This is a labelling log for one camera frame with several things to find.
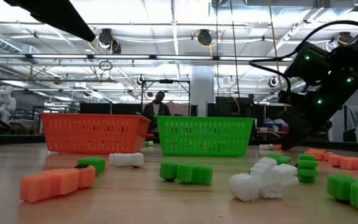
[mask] white pillar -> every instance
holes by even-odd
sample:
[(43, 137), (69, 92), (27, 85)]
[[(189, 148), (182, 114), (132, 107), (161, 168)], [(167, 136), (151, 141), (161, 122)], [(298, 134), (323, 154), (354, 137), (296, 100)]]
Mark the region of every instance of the white pillar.
[(206, 116), (206, 104), (214, 102), (214, 72), (212, 66), (194, 66), (190, 85), (190, 103), (198, 105), (198, 116)]

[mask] green basket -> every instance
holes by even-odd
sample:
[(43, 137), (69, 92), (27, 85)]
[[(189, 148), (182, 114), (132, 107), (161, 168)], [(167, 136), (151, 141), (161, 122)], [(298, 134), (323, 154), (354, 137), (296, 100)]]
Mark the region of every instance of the green basket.
[(164, 156), (244, 156), (253, 118), (158, 116)]

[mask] table surface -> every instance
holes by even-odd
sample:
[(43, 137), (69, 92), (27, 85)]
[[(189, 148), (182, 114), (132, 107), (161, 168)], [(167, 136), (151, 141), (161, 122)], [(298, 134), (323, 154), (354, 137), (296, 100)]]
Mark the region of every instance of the table surface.
[[(283, 152), (296, 161), (306, 150)], [(42, 170), (69, 168), (81, 154), (47, 152), (45, 144), (0, 146), (0, 223), (357, 223), (358, 210), (338, 203), (326, 193), (327, 175), (342, 172), (358, 177), (358, 171), (329, 167), (319, 162), (314, 184), (301, 183), (284, 192), (283, 199), (241, 202), (229, 193), (229, 178), (248, 173), (249, 166), (266, 153), (251, 146), (246, 157), (164, 157), (160, 147), (144, 149), (145, 165), (107, 167), (90, 189), (65, 197), (29, 204), (19, 200), (23, 175)], [(332, 152), (356, 156), (358, 152)], [(163, 159), (198, 162), (214, 167), (213, 184), (181, 185), (160, 179)]]

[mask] plastic basket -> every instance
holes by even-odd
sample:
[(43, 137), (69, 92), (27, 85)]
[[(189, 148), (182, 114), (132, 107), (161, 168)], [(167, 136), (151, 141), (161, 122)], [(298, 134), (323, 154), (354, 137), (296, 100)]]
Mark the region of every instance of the plastic basket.
[(49, 151), (134, 153), (143, 148), (150, 120), (138, 115), (41, 114)]
[(164, 156), (244, 156), (253, 118), (158, 116)]

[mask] person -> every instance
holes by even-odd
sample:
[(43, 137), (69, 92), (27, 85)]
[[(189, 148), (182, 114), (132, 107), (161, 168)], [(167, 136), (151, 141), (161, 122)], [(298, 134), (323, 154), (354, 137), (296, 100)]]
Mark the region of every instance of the person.
[(171, 116), (171, 112), (169, 111), (169, 107), (162, 103), (162, 100), (165, 97), (165, 93), (163, 91), (159, 91), (153, 102), (146, 104), (143, 109), (143, 115), (150, 119), (149, 131), (150, 132), (158, 132), (157, 127), (157, 119), (155, 117), (158, 116)]

